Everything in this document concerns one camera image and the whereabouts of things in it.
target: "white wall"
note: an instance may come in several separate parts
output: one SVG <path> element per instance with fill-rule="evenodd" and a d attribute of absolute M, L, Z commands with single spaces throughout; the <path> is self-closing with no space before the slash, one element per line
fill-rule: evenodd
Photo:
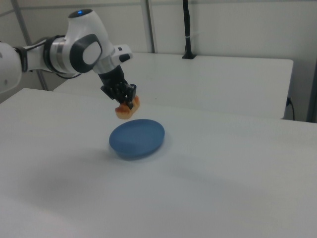
<path fill-rule="evenodd" d="M 150 52 L 149 30 L 145 24 L 143 0 L 19 0 L 31 41 L 43 36 L 66 34 L 70 13 L 93 9 L 103 21 L 114 45 L 128 44 L 134 52 Z M 65 80 L 51 73 L 44 77 L 49 90 Z"/>
<path fill-rule="evenodd" d="M 182 0 L 149 0 L 158 53 L 183 54 Z M 150 52 L 146 0 L 18 0 L 32 41 L 65 34 L 67 17 L 92 8 L 101 17 L 114 44 L 134 52 Z M 304 0 L 189 0 L 193 52 L 210 56 L 291 59 L 294 70 L 289 90 L 296 119 L 306 120 L 317 59 L 317 1 Z M 12 10 L 0 1 L 0 15 Z M 0 17 L 0 40 L 25 45 L 14 13 Z M 44 73 L 49 90 L 63 79 Z M 35 75 L 29 82 L 39 87 Z M 291 108 L 286 118 L 292 118 Z"/>
<path fill-rule="evenodd" d="M 189 4 L 193 52 L 294 61 L 289 96 L 305 121 L 317 58 L 317 1 Z M 182 0 L 152 0 L 157 52 L 184 54 Z M 291 110 L 286 111 L 290 119 Z"/>
<path fill-rule="evenodd" d="M 0 41 L 11 46 L 25 46 L 26 43 L 10 0 L 0 0 Z M 22 88 L 42 89 L 37 74 L 28 72 L 22 75 L 19 85 L 0 94 L 0 103 L 20 91 Z"/>

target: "blue plate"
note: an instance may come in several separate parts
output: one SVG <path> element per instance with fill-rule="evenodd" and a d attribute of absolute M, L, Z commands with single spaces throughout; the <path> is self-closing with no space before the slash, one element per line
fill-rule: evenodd
<path fill-rule="evenodd" d="M 144 156 L 163 143 L 164 127 L 154 120 L 138 119 L 118 126 L 110 135 L 110 146 L 122 156 Z"/>

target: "bread piece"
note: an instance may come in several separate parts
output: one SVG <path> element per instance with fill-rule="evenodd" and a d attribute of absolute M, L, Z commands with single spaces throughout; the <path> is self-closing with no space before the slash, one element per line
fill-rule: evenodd
<path fill-rule="evenodd" d="M 138 96 L 135 96 L 135 98 L 132 101 L 133 108 L 129 109 L 129 107 L 126 105 L 126 103 L 121 103 L 119 107 L 115 109 L 115 113 L 117 114 L 117 117 L 119 119 L 129 119 L 132 117 L 132 115 L 135 113 L 135 111 L 140 106 L 140 100 Z"/>

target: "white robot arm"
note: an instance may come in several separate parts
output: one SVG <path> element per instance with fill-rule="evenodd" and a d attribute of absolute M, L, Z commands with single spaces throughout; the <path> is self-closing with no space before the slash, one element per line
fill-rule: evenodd
<path fill-rule="evenodd" d="M 124 79 L 120 64 L 132 58 L 127 45 L 114 46 L 107 31 L 91 9 L 73 12 L 68 17 L 65 36 L 54 36 L 27 47 L 0 43 L 0 92 L 16 86 L 22 72 L 42 69 L 60 76 L 86 73 L 91 69 L 103 82 L 101 89 L 119 103 L 131 103 L 136 85 Z"/>

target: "white countertop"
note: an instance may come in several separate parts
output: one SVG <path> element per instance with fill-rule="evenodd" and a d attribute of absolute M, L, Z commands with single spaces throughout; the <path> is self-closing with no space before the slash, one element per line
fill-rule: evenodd
<path fill-rule="evenodd" d="M 0 105 L 0 236 L 317 236 L 317 125 L 141 101 L 163 145 L 118 157 L 117 103 L 23 89 Z"/>
<path fill-rule="evenodd" d="M 248 116 L 284 117 L 293 62 L 256 59 L 134 53 L 122 64 L 126 80 L 137 85 L 143 102 Z M 93 71 L 54 91 L 105 98 Z"/>

